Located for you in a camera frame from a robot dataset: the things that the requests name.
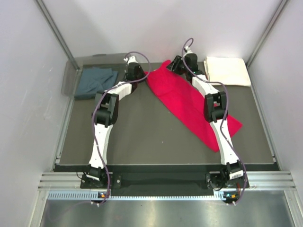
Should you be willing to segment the pink t shirt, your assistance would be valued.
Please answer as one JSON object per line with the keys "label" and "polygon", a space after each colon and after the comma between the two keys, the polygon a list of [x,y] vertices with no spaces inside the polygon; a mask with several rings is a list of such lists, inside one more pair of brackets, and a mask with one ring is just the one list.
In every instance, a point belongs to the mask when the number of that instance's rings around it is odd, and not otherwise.
{"label": "pink t shirt", "polygon": [[204,98],[180,75],[166,67],[170,60],[152,71],[147,84],[165,107],[213,152],[219,151],[215,133],[204,118]]}

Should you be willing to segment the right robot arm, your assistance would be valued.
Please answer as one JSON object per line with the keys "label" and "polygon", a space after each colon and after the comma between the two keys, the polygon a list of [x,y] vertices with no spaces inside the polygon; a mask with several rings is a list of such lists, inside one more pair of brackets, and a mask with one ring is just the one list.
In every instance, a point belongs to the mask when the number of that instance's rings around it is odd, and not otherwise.
{"label": "right robot arm", "polygon": [[198,68],[197,55],[192,52],[176,56],[167,69],[178,75],[184,74],[204,98],[204,118],[215,134],[221,156],[221,187],[248,186],[246,167],[234,149],[228,129],[227,89],[219,91],[207,80]]}

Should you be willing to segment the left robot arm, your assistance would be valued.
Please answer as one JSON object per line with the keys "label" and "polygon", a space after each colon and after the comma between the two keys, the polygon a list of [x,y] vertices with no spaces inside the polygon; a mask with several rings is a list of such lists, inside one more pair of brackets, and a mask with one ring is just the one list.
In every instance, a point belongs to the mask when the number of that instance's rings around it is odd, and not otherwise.
{"label": "left robot arm", "polygon": [[86,176],[96,187],[108,182],[107,147],[109,136],[118,118],[119,101],[130,95],[146,74],[137,61],[127,63],[124,80],[104,92],[96,94],[96,108],[92,113],[94,142]]}

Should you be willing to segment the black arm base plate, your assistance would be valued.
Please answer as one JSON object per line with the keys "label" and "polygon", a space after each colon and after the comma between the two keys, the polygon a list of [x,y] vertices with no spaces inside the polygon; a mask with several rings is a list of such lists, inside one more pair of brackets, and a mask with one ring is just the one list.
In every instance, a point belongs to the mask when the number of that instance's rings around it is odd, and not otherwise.
{"label": "black arm base plate", "polygon": [[190,186],[199,189],[248,187],[242,168],[233,165],[109,165],[107,170],[87,166],[82,189],[124,189],[130,186]]}

